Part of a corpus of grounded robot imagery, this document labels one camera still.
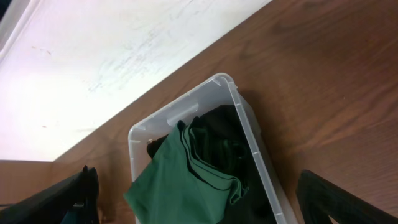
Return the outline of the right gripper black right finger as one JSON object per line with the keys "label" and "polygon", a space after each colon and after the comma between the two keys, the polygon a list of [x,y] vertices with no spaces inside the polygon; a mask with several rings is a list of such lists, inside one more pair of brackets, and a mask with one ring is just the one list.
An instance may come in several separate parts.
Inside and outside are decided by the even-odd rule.
{"label": "right gripper black right finger", "polygon": [[397,218],[337,185],[303,170],[296,196],[306,224],[397,224]]}

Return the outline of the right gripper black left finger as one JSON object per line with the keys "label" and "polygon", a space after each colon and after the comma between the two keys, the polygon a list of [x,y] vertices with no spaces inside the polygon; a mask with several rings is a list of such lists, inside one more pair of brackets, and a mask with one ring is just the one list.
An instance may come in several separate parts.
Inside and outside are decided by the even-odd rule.
{"label": "right gripper black left finger", "polygon": [[2,224],[99,223],[99,181],[94,167],[1,210]]}

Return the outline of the black cloth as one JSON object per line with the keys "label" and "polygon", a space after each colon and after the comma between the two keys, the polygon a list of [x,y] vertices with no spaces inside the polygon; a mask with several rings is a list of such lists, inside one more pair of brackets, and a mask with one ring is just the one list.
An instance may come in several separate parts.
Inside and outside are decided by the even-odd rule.
{"label": "black cloth", "polygon": [[[242,141],[248,148],[248,156],[242,167],[243,177],[248,183],[248,191],[238,203],[225,210],[223,219],[218,223],[275,223],[276,220],[272,214],[261,178],[256,170],[235,107],[233,105],[222,105],[196,118],[201,124],[215,131],[217,135]],[[151,159],[167,136],[148,144],[147,153]]]}

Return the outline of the green cloth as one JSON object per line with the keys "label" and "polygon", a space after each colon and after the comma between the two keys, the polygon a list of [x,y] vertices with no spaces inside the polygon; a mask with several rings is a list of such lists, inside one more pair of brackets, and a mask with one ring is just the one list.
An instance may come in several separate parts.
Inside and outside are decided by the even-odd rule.
{"label": "green cloth", "polygon": [[124,199],[141,223],[218,223],[248,191],[246,144],[179,121]]}

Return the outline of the clear plastic storage bin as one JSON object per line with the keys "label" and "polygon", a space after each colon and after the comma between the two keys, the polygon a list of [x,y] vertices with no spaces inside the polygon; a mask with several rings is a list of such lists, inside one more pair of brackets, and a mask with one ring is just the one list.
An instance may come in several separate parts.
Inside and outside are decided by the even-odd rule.
{"label": "clear plastic storage bin", "polygon": [[150,140],[171,132],[177,121],[190,123],[194,117],[201,116],[220,105],[235,105],[276,222],[297,224],[298,220],[262,140],[256,115],[239,93],[233,78],[226,73],[213,75],[131,127],[128,134],[131,180],[136,180],[150,162],[146,152]]}

